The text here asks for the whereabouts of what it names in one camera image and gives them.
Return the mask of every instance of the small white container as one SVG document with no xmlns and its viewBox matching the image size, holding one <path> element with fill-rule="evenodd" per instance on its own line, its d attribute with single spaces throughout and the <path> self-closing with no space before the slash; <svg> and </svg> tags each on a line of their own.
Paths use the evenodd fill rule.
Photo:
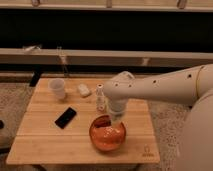
<svg viewBox="0 0 213 171">
<path fill-rule="evenodd" d="M 66 97 L 65 93 L 65 82 L 62 78 L 51 79 L 48 83 L 48 87 L 55 97 L 59 100 L 62 100 Z"/>
</svg>

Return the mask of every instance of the table leg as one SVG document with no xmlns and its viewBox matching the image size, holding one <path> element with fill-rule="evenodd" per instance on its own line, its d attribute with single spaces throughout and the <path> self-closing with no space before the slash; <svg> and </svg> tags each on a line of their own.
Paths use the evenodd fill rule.
<svg viewBox="0 0 213 171">
<path fill-rule="evenodd" d="M 4 122 L 2 120 L 0 120 L 0 129 L 4 128 Z"/>
<path fill-rule="evenodd" d="M 38 169 L 39 171 L 46 171 L 46 169 L 39 164 L 33 164 L 32 167 Z"/>
<path fill-rule="evenodd" d="M 140 169 L 140 164 L 137 164 L 134 168 L 133 171 L 138 171 Z"/>
<path fill-rule="evenodd" d="M 41 77 L 42 71 L 36 70 L 30 81 L 30 87 L 35 87 Z"/>
<path fill-rule="evenodd" d="M 0 154 L 6 154 L 6 153 L 9 153 L 9 151 L 10 151 L 10 147 L 0 148 Z"/>
</svg>

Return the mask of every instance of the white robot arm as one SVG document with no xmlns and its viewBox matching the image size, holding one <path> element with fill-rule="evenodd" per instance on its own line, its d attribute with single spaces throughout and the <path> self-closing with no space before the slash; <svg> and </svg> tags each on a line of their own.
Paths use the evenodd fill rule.
<svg viewBox="0 0 213 171">
<path fill-rule="evenodd" d="M 122 72 L 104 84 L 108 113 L 120 119 L 129 98 L 160 100 L 193 106 L 180 139 L 177 171 L 213 170 L 213 64 L 135 79 Z"/>
</svg>

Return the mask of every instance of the floor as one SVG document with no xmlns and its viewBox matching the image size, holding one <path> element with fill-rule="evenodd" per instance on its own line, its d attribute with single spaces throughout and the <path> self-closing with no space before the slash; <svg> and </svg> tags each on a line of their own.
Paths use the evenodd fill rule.
<svg viewBox="0 0 213 171">
<path fill-rule="evenodd" d="M 13 142 L 22 116 L 29 103 L 34 88 L 20 79 L 14 82 L 1 79 L 0 76 L 0 119 L 5 128 L 0 130 L 0 148 L 10 146 Z M 189 108 L 179 104 L 148 102 L 152 121 L 159 145 L 161 162 L 159 164 L 126 165 L 43 165 L 48 171 L 172 171 L 176 156 L 176 145 Z M 2 171 L 36 171 L 30 165 L 9 166 L 5 164 L 7 155 L 0 156 Z"/>
</svg>

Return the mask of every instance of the paper cup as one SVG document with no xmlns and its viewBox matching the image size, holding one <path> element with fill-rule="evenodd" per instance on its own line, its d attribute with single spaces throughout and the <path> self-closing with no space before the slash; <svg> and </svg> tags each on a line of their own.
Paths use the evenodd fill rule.
<svg viewBox="0 0 213 171">
<path fill-rule="evenodd" d="M 65 82 L 62 78 L 54 78 L 50 80 L 48 87 L 57 99 L 62 100 L 66 97 Z"/>
</svg>

